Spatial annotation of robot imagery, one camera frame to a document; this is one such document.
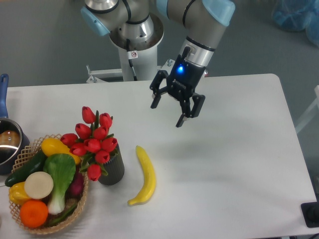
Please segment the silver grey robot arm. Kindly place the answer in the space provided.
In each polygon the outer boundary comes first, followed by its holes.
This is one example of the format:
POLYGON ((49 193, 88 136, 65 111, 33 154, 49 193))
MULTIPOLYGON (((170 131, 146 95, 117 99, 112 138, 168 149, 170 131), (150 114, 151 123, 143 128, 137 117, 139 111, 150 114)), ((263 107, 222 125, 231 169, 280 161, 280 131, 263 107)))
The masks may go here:
POLYGON ((109 36, 117 47, 124 81, 150 81, 151 107, 163 94, 181 106, 177 127, 199 115, 205 96, 195 89, 235 11, 229 0, 87 0, 81 15, 99 36, 109 36), (158 67, 158 45, 163 39, 161 19, 150 12, 153 4, 188 34, 167 70, 158 67))

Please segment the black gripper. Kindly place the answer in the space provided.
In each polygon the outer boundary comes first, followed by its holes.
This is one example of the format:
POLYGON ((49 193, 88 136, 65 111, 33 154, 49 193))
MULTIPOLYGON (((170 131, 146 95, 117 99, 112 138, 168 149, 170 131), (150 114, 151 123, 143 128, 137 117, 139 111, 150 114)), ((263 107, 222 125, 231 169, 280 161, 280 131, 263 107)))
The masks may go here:
POLYGON ((171 73, 168 75, 166 70, 159 70, 150 84, 150 89, 153 92, 151 109, 158 106, 161 96, 167 92, 177 99, 181 106, 182 114, 176 123, 176 127, 182 127, 183 123, 189 118, 198 117, 205 101, 205 95, 194 92, 205 69, 206 67, 194 65, 178 55, 171 73), (160 88, 163 79, 166 79, 167 86, 160 88))

